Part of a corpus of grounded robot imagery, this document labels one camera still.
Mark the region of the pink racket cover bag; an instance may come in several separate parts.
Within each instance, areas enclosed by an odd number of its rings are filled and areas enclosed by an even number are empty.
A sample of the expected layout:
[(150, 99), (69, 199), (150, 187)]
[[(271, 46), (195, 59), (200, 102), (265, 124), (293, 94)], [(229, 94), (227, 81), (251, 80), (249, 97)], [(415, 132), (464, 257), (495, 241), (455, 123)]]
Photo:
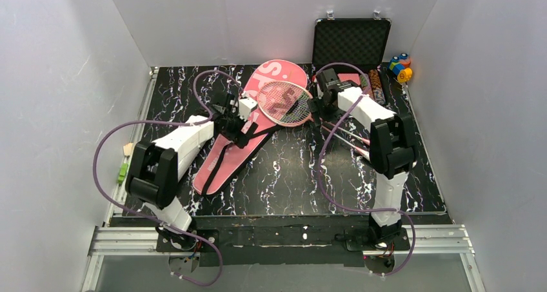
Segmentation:
[[(288, 81), (306, 86), (307, 74), (300, 66), (286, 60), (269, 60), (258, 66), (244, 84), (246, 94), (255, 99), (260, 88), (270, 81)], [(195, 174), (193, 189), (201, 196), (219, 193), (244, 168), (272, 134), (281, 127), (257, 108), (239, 132), (222, 129), (209, 154)]]

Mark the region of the pink badminton racket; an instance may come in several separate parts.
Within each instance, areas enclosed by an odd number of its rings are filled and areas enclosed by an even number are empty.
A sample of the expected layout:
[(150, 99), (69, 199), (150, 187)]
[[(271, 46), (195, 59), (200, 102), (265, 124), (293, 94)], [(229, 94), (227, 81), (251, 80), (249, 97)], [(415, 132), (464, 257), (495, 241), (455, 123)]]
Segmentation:
[(331, 119), (312, 119), (308, 100), (310, 91), (288, 81), (271, 81), (258, 91), (255, 100), (258, 107), (274, 123), (284, 127), (297, 127), (307, 121), (331, 131)]
[[(370, 146), (370, 141), (368, 139), (365, 139), (364, 137), (358, 136), (354, 133), (351, 133), (345, 129), (342, 129), (343, 133), (348, 133), (351, 137), (353, 137), (355, 140), (359, 141), (363, 146)], [(364, 149), (363, 147), (354, 145), (351, 141), (344, 138), (342, 135), (339, 135), (338, 133), (333, 133), (333, 136), (342, 144), (344, 144), (344, 147), (348, 150), (353, 150), (358, 155), (363, 157), (365, 160), (370, 161), (370, 151), (369, 149)]]

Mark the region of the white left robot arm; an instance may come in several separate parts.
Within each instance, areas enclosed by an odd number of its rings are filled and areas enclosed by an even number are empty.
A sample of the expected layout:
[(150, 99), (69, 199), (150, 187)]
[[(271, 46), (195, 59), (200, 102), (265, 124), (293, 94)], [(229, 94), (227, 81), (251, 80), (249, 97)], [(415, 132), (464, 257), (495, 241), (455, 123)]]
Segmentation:
[(248, 93), (228, 94), (164, 137), (138, 142), (125, 182), (127, 194), (143, 202), (170, 231), (187, 231), (192, 218), (177, 198), (180, 180), (216, 133), (226, 137), (229, 145), (246, 146), (256, 126), (244, 126), (257, 107)]

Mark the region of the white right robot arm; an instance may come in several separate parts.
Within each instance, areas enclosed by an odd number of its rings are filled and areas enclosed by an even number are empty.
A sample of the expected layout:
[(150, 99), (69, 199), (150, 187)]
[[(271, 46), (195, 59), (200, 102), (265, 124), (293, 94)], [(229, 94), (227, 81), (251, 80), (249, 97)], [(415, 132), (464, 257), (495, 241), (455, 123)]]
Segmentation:
[(387, 242), (402, 229), (403, 188), (418, 158), (412, 118), (381, 106), (353, 81), (342, 82), (332, 64), (319, 69), (315, 80), (321, 98), (315, 100), (314, 115), (341, 110), (340, 120), (352, 116), (369, 131), (369, 161), (376, 172), (376, 186), (368, 240)]

